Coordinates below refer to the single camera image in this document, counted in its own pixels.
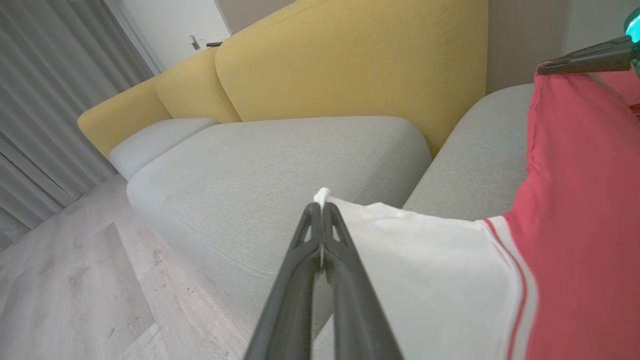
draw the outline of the red stripe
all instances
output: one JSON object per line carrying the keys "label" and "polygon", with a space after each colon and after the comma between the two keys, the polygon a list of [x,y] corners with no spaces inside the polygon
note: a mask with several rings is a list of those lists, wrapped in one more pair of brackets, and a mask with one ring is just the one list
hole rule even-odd
{"label": "red stripe", "polygon": [[495,239],[498,240],[498,242],[500,243],[500,246],[502,246],[502,248],[504,250],[506,250],[506,252],[509,254],[509,257],[513,260],[515,265],[518,267],[518,273],[520,274],[520,281],[522,281],[522,298],[520,299],[520,305],[518,307],[518,314],[516,315],[516,322],[513,325],[513,329],[511,330],[511,336],[509,337],[509,352],[508,352],[509,355],[507,356],[507,359],[508,360],[512,360],[513,359],[513,348],[515,347],[515,342],[516,342],[516,332],[517,332],[518,327],[520,326],[520,322],[522,320],[522,313],[524,312],[524,303],[525,303],[525,300],[527,298],[527,281],[524,278],[524,273],[522,272],[522,267],[520,267],[520,264],[518,263],[518,261],[513,257],[513,255],[511,255],[510,251],[507,250],[507,248],[505,248],[505,246],[502,243],[502,240],[500,240],[500,236],[498,236],[498,232],[495,230],[495,227],[493,226],[493,223],[491,222],[491,220],[485,219],[484,222],[486,222],[486,224],[489,225],[489,228],[491,229],[491,232],[493,233],[493,236],[495,237]]}

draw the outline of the black clip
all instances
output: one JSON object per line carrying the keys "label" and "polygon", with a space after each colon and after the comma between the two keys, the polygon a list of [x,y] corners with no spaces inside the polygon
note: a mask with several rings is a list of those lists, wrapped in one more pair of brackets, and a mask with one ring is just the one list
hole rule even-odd
{"label": "black clip", "polygon": [[542,63],[538,74],[627,71],[631,69],[631,63],[636,65],[639,59],[640,43],[633,43],[627,35]]}

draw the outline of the yellow sofa backrest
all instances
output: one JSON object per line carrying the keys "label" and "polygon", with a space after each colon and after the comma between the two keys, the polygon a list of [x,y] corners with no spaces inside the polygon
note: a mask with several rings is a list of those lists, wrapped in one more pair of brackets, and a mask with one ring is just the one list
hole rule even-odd
{"label": "yellow sofa backrest", "polygon": [[391,115],[436,154],[486,89],[487,0],[299,0],[216,55],[242,121]]}

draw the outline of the white stripe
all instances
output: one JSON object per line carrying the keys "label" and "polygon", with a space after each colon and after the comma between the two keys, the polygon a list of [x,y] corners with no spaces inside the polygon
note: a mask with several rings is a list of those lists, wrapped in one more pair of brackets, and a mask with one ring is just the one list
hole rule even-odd
{"label": "white stripe", "polygon": [[529,336],[531,335],[533,321],[538,308],[538,287],[536,285],[536,279],[533,276],[531,269],[524,261],[524,258],[520,255],[516,245],[513,243],[511,230],[509,229],[507,220],[504,217],[494,217],[490,218],[489,221],[493,224],[495,232],[498,234],[504,248],[520,265],[526,282],[527,298],[524,302],[524,309],[522,311],[520,324],[518,325],[518,328],[515,329],[516,338],[513,347],[513,360],[524,359],[527,355],[527,344],[529,342]]}

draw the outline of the yellow cushion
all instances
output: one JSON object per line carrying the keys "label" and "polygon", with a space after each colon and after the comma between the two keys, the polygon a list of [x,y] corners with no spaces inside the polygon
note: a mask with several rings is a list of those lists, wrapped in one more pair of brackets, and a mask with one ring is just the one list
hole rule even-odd
{"label": "yellow cushion", "polygon": [[206,49],[158,76],[156,91],[174,119],[240,121],[216,73],[217,48]]}
{"label": "yellow cushion", "polygon": [[131,135],[171,118],[156,94],[156,79],[151,78],[94,106],[78,119],[80,130],[106,158]]}
{"label": "yellow cushion", "polygon": [[485,93],[487,0],[298,0],[218,50],[242,121],[391,115],[436,154]]}

